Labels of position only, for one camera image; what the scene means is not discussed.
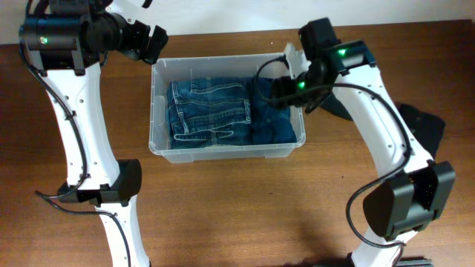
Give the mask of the dark blue jeans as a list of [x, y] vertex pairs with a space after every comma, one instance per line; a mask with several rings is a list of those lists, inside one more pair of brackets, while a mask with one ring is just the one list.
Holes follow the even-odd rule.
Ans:
[[245, 78], [174, 80], [166, 97], [173, 149], [252, 143], [252, 110]]

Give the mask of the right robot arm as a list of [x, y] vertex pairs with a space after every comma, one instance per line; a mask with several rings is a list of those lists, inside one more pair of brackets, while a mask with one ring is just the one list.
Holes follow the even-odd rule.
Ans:
[[378, 174], [356, 192], [363, 197], [368, 228], [344, 265], [430, 266], [430, 260], [402, 255], [411, 238], [441, 217], [454, 169], [436, 162], [413, 135], [363, 41], [342, 42], [326, 18], [309, 22], [298, 35], [302, 48], [286, 46], [281, 61], [289, 75], [273, 81], [267, 102], [310, 113], [327, 99], [337, 99], [356, 124]]

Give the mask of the blue taped shirt bundle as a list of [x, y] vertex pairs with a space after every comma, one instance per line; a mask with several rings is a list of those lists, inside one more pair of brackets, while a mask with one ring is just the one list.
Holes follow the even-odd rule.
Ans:
[[[249, 77], [247, 86], [251, 109], [251, 140], [253, 145], [295, 143], [297, 138], [290, 122], [290, 109], [279, 110], [265, 102]], [[272, 79], [258, 78], [258, 90], [266, 98], [271, 94]]]

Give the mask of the black cloth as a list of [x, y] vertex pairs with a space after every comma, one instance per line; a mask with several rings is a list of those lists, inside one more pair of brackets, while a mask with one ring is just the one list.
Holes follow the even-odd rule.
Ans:
[[340, 101], [336, 99], [333, 93], [330, 94], [324, 100], [324, 102], [321, 104], [321, 108], [323, 108], [325, 111], [331, 113], [334, 116], [346, 119], [348, 121], [353, 120], [347, 109], [342, 105]]

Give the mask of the black taped clothing bundle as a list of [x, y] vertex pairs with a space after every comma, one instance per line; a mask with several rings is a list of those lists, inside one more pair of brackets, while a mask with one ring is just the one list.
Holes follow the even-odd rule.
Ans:
[[445, 131], [445, 121], [412, 105], [400, 104], [398, 111], [420, 145], [435, 159]]

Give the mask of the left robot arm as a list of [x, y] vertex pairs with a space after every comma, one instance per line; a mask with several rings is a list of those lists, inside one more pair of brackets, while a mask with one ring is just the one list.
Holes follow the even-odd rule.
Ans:
[[100, 76], [111, 51], [154, 64], [167, 32], [147, 24], [150, 2], [29, 1], [19, 28], [19, 53], [45, 88], [56, 115], [68, 176], [40, 198], [58, 211], [88, 202], [101, 219], [115, 266], [149, 266], [137, 218], [142, 185], [138, 159], [116, 159], [105, 127]]

